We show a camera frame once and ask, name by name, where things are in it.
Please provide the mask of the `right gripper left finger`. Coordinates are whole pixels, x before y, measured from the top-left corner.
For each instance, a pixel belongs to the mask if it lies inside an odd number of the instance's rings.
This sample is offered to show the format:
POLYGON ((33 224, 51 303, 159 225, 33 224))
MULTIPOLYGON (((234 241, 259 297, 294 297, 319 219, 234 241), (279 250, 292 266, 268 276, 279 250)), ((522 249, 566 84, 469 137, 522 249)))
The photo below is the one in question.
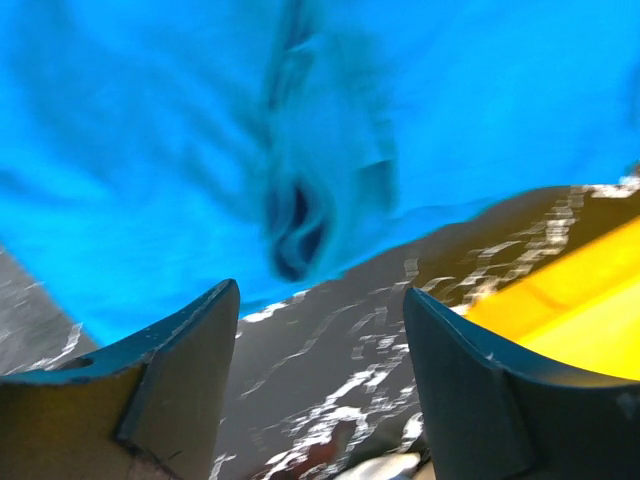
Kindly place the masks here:
POLYGON ((1 379, 5 479, 206 479, 239 313, 226 280, 53 370, 1 379))

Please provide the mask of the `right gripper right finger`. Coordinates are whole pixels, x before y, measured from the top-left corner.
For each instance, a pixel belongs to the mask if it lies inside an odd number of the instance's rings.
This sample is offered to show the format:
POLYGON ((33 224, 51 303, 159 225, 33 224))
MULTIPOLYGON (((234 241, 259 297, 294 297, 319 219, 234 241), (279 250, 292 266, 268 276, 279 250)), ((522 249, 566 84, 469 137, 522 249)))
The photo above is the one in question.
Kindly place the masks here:
POLYGON ((403 317, 437 478, 638 478, 638 382, 533 352, 419 289, 403 317))

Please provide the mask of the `blue t-shirt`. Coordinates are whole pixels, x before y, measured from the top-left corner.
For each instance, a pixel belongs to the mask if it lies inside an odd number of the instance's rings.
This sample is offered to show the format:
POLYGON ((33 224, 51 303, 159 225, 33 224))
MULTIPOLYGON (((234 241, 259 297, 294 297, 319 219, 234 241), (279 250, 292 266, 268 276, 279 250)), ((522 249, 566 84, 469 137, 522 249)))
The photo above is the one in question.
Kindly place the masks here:
POLYGON ((102 344, 638 158, 635 1, 1 5, 1 242, 102 344))

